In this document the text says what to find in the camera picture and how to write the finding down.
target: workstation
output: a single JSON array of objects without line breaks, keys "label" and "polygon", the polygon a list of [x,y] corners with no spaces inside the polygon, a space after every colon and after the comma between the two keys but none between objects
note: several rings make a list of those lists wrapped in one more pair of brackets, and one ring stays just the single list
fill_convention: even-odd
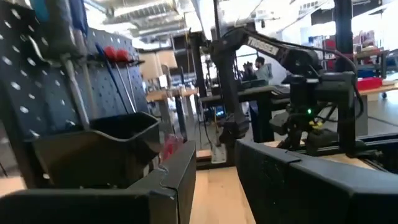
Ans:
[{"label": "workstation", "polygon": [[[8,176],[3,169],[6,178],[0,178],[1,222],[396,222],[393,208],[398,204],[398,135],[369,135],[368,96],[398,90],[398,84],[378,80],[378,86],[369,87],[358,80],[357,65],[349,56],[353,54],[349,42],[352,34],[350,37],[347,31],[351,30],[347,24],[351,24],[348,12],[353,5],[342,0],[334,3],[336,49],[329,50],[337,55],[333,71],[325,70],[313,54],[314,50],[325,49],[284,42],[253,30],[251,25],[223,27],[215,1],[215,38],[203,41],[197,32],[187,35],[197,76],[195,88],[145,91],[142,79],[148,72],[143,68],[154,68],[153,63],[160,64],[160,60],[153,55],[142,56],[129,43],[124,47],[131,55],[139,55],[131,60],[145,62],[119,62],[122,75],[116,82],[108,78],[108,72],[119,70],[117,64],[105,69],[103,64],[113,61],[102,58],[88,66],[92,84],[87,88],[87,80],[77,75],[83,73],[81,61],[71,57],[82,104],[70,94],[73,90],[67,85],[67,70],[39,62],[30,44],[14,43],[19,52],[0,45],[2,54],[12,55],[8,59],[14,62],[3,60],[0,70],[12,66],[6,71],[12,77],[19,75],[18,80],[6,72],[0,76],[7,84],[2,90],[0,112],[21,172]],[[5,1],[0,4],[0,11],[17,11],[17,15],[35,21],[37,12],[31,9]],[[11,27],[17,27],[15,15],[0,14]],[[26,30],[8,31],[8,35],[0,32],[0,41],[10,42],[10,37],[25,35]],[[117,43],[129,42],[124,36],[105,31],[90,29],[88,33],[89,45],[99,42],[102,47],[119,48]],[[109,43],[101,42],[103,37]],[[243,45],[273,58],[291,75],[267,86],[237,80],[235,53]],[[197,69],[203,68],[202,54],[210,55],[218,71],[217,94],[209,91],[203,70]],[[157,59],[152,63],[151,57]],[[18,60],[28,63],[18,65]],[[148,74],[156,74],[156,78],[167,71]],[[134,80],[130,82],[131,91],[124,88],[124,92],[123,82],[130,79]],[[95,110],[87,103],[90,95],[95,97]],[[197,99],[195,112],[191,96]],[[135,102],[128,107],[131,97]],[[197,148],[189,136],[182,144],[172,146],[176,150],[169,151],[159,134],[174,132],[169,98],[176,102],[181,132],[188,123],[204,123],[206,128],[202,111],[223,107],[225,117],[215,121],[222,133],[215,137],[224,148],[225,162],[214,162],[213,150]],[[161,105],[160,120],[148,113],[148,102]],[[256,105],[255,114],[245,114],[244,102]],[[88,127],[80,114],[84,110],[88,112]],[[165,121],[170,121],[166,122],[168,129],[162,127]],[[336,129],[324,128],[327,123],[336,123]],[[247,139],[250,130],[252,139]],[[276,134],[283,137],[281,141]]]}]

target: ceiling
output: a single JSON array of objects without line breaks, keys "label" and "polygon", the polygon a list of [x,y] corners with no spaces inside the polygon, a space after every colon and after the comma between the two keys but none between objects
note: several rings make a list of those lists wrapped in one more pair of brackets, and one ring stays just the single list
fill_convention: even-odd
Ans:
[{"label": "ceiling", "polygon": [[[142,39],[168,39],[170,35],[180,35],[192,31],[210,29],[215,26],[214,7],[212,0],[90,0],[100,7],[113,9],[114,16],[108,16],[98,23],[98,16],[93,16],[97,26],[115,30],[131,37]],[[248,19],[262,19],[270,17],[274,9],[288,6],[290,0],[220,0],[220,15],[224,23],[239,24]]]}]

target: pegboard hole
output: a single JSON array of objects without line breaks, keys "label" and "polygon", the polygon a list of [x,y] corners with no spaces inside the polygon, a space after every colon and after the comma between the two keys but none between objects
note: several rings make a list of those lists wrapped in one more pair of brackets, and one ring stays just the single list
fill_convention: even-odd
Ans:
[{"label": "pegboard hole", "polygon": [[4,21],[4,24],[5,24],[6,26],[8,26],[8,28],[11,28],[11,27],[12,27],[11,24],[8,23],[7,21]]},{"label": "pegboard hole", "polygon": [[35,85],[39,88],[41,88],[43,85],[41,83],[39,83],[38,81],[35,82]]},{"label": "pegboard hole", "polygon": [[27,40],[26,36],[24,34],[20,35],[19,38],[21,41],[25,42]]},{"label": "pegboard hole", "polygon": [[75,125],[76,125],[75,122],[73,122],[73,121],[71,121],[71,120],[66,120],[65,122],[66,122],[67,124],[72,125],[72,126],[75,126]]},{"label": "pegboard hole", "polygon": [[27,61],[30,63],[31,66],[36,66],[36,62],[33,61],[33,59],[27,58]]},{"label": "pegboard hole", "polygon": [[20,107],[19,107],[19,110],[20,110],[22,113],[29,113],[29,110],[28,110],[25,106],[20,106]]},{"label": "pegboard hole", "polygon": [[16,89],[16,90],[20,90],[20,89],[21,89],[21,86],[18,85],[18,83],[16,83],[16,82],[11,82],[11,86],[12,86],[14,89]]},{"label": "pegboard hole", "polygon": [[17,19],[21,19],[21,16],[18,14],[18,12],[15,9],[11,9],[11,12]]},{"label": "pegboard hole", "polygon": [[44,37],[42,37],[42,42],[43,42],[43,44],[46,45],[46,46],[49,45],[49,43],[47,42],[47,40],[46,40]]},{"label": "pegboard hole", "polygon": [[13,49],[15,52],[19,53],[19,49],[18,49],[16,46],[12,46],[12,49]]},{"label": "pegboard hole", "polygon": [[37,134],[35,131],[33,131],[33,130],[29,130],[29,132],[33,135],[33,137],[35,137],[35,138],[38,138],[38,137],[40,137],[40,135],[39,134]]},{"label": "pegboard hole", "polygon": [[12,61],[9,60],[6,56],[1,57],[2,61],[8,65],[12,65]]}]

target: red object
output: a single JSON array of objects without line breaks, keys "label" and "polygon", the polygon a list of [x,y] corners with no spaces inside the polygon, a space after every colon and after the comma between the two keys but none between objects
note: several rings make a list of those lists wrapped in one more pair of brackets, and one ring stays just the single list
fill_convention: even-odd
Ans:
[{"label": "red object", "polygon": [[161,154],[161,160],[165,161],[172,154],[174,154],[177,149],[183,144],[183,138],[181,136],[176,136],[174,134],[170,134],[167,136],[167,139],[164,144],[164,151]]},{"label": "red object", "polygon": [[358,90],[372,90],[379,88],[382,84],[383,81],[381,78],[364,78],[362,80],[358,80]]},{"label": "red object", "polygon": [[119,49],[116,52],[116,60],[118,62],[128,62],[128,61],[130,61],[129,58],[130,58],[130,55],[129,55],[129,52],[127,50]]},{"label": "red object", "polygon": [[104,52],[105,52],[105,57],[109,61],[111,61],[111,62],[116,61],[116,51],[113,47],[110,47],[110,46],[105,47]]}]

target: window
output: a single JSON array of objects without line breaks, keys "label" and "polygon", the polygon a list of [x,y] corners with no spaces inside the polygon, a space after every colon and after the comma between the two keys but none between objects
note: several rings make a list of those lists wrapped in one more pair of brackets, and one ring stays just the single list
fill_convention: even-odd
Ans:
[{"label": "window", "polygon": [[242,45],[242,47],[236,51],[236,56],[239,57],[239,56],[243,56],[243,55],[250,55],[250,54],[256,54],[256,53],[257,53],[257,50],[255,50],[254,48],[251,48],[246,45]]},{"label": "window", "polygon": [[238,70],[243,71],[244,70],[243,64],[247,63],[247,62],[253,63],[253,68],[256,69],[254,67],[254,62],[256,61],[256,59],[257,59],[257,54],[236,57],[236,62],[238,64]]}]

